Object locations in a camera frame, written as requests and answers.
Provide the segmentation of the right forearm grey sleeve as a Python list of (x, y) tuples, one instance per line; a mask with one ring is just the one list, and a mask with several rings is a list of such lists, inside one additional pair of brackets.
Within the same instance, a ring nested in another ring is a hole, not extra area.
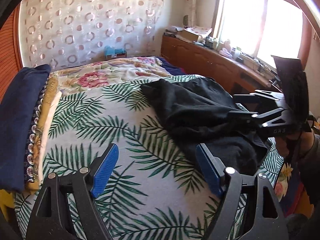
[(319, 135), (315, 134), (313, 147), (303, 155), (290, 150), (287, 159), (296, 163), (300, 172), (300, 180), (309, 196), (310, 203), (316, 207), (319, 204)]

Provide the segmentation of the right hand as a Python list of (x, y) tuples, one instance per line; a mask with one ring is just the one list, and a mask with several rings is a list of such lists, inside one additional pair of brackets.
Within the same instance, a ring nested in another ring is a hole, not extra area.
[(314, 132), (302, 131), (285, 137), (275, 137), (275, 140), (278, 153), (283, 158), (286, 158), (289, 155), (290, 150), (293, 148), (299, 155), (303, 155), (311, 150), (315, 140), (315, 134)]

